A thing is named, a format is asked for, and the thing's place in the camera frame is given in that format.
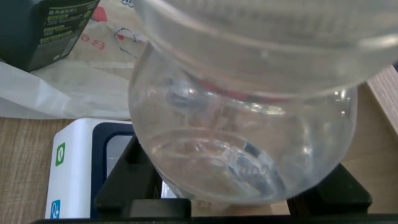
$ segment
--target green icon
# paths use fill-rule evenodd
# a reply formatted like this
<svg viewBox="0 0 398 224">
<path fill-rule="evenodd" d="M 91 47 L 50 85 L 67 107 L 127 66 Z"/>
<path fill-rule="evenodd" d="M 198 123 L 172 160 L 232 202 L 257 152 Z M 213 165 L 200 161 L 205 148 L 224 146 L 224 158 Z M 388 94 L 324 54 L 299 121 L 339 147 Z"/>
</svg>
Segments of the green icon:
<svg viewBox="0 0 398 224">
<path fill-rule="evenodd" d="M 59 166 L 63 163 L 64 155 L 65 155 L 65 143 L 62 143 L 57 148 L 57 155 L 55 157 L 55 166 Z"/>
</svg>

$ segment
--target white device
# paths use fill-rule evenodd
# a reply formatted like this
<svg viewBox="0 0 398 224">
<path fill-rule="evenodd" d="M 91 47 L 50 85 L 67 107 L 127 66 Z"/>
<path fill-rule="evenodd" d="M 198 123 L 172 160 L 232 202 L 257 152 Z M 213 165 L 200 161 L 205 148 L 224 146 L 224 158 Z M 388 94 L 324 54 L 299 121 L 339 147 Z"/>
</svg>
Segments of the white device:
<svg viewBox="0 0 398 224">
<path fill-rule="evenodd" d="M 124 130 L 127 127 L 131 132 L 117 134 L 118 127 Z M 93 150 L 96 150 L 93 141 L 97 144 L 101 140 L 93 138 L 103 133 L 106 136 L 109 129 L 113 129 L 116 134 L 106 140 L 108 176 L 134 134 L 130 122 L 82 118 L 55 135 L 45 218 L 91 218 L 91 191 L 93 187 L 97 190 L 101 187 L 91 184 L 92 174 L 96 172 L 92 170 L 92 164 L 102 162 L 98 161 L 97 156 L 93 156 Z M 173 192 L 163 183 L 162 198 L 174 197 Z"/>
</svg>

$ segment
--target red printed logo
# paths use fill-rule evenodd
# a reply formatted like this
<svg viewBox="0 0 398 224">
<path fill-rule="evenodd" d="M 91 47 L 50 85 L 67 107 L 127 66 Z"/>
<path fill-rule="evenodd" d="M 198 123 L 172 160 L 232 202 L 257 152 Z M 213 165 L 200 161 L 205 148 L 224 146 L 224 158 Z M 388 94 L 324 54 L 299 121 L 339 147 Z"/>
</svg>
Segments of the red printed logo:
<svg viewBox="0 0 398 224">
<path fill-rule="evenodd" d="M 94 40 L 91 44 L 92 44 L 92 46 L 95 46 L 100 50 L 103 50 L 105 48 L 105 43 L 100 40 Z"/>
<path fill-rule="evenodd" d="M 87 34 L 83 34 L 80 37 L 81 41 L 87 42 L 90 40 L 90 37 Z"/>
</svg>

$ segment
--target clear plastic bottle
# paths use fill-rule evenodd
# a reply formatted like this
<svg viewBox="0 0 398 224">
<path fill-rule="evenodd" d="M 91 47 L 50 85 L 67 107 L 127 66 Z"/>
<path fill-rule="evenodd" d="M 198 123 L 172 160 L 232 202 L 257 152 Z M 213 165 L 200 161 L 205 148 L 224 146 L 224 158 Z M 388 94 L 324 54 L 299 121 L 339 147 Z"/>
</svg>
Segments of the clear plastic bottle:
<svg viewBox="0 0 398 224">
<path fill-rule="evenodd" d="M 272 203 L 314 186 L 347 151 L 356 88 L 271 98 L 198 79 L 148 44 L 129 92 L 136 134 L 180 197 Z"/>
<path fill-rule="evenodd" d="M 182 197 L 272 203 L 345 155 L 355 85 L 398 58 L 396 0 L 136 0 L 131 119 Z"/>
</svg>

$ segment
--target plastic bag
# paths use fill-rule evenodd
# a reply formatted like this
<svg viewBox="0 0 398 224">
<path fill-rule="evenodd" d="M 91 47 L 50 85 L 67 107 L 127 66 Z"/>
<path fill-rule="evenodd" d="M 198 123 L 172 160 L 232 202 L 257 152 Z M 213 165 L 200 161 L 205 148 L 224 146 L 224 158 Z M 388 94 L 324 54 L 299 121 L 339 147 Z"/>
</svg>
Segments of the plastic bag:
<svg viewBox="0 0 398 224">
<path fill-rule="evenodd" d="M 0 62 L 0 116 L 129 119 L 129 79 L 146 41 L 133 7 L 102 0 L 64 60 L 31 73 Z"/>
</svg>

